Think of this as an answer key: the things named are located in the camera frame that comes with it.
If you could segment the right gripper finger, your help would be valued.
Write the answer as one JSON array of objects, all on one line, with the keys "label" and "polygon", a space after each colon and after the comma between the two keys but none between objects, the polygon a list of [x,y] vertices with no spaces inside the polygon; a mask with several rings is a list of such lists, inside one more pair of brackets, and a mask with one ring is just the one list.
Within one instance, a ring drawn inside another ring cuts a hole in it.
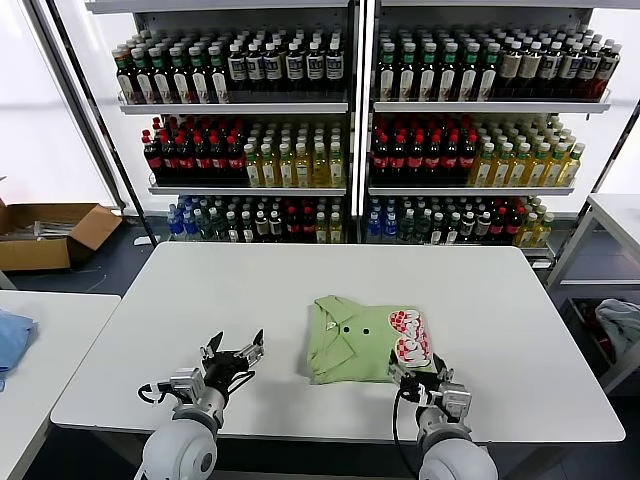
[{"label": "right gripper finger", "polygon": [[432,355],[432,360],[435,368],[435,377],[432,383],[432,388],[449,388],[453,384],[454,370],[448,368],[446,362],[436,353]]},{"label": "right gripper finger", "polygon": [[409,390],[411,388],[413,373],[399,362],[394,350],[391,350],[390,353],[388,373],[393,383],[396,384],[400,390]]}]

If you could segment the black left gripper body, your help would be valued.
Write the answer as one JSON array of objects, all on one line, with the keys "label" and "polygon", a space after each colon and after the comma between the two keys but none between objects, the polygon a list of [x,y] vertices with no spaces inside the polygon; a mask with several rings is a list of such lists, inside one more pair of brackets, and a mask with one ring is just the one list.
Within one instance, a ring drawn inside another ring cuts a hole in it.
[{"label": "black left gripper body", "polygon": [[216,389],[223,396],[230,396],[253,378],[250,365],[234,357],[238,351],[216,352],[212,361],[203,361],[204,385]]}]

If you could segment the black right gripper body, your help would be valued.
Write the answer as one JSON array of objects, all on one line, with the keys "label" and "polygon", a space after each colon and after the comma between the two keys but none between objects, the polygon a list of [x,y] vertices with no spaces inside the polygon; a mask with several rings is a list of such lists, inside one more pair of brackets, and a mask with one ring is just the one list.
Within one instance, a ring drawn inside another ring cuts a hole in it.
[{"label": "black right gripper body", "polygon": [[442,379],[436,373],[409,372],[401,377],[400,396],[414,404],[433,404],[441,383]]}]

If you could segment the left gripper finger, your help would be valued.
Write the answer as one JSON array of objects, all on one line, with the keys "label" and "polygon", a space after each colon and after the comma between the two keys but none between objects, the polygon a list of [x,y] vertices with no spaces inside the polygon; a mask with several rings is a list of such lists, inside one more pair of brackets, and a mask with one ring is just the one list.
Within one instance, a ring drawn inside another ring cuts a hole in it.
[{"label": "left gripper finger", "polygon": [[215,354],[218,351],[222,338],[223,332],[220,331],[213,336],[205,346],[200,347],[200,354],[203,361],[212,361],[215,358]]},{"label": "left gripper finger", "polygon": [[246,364],[256,364],[265,354],[264,349],[264,330],[260,329],[253,341],[236,352],[235,358],[240,359]]}]

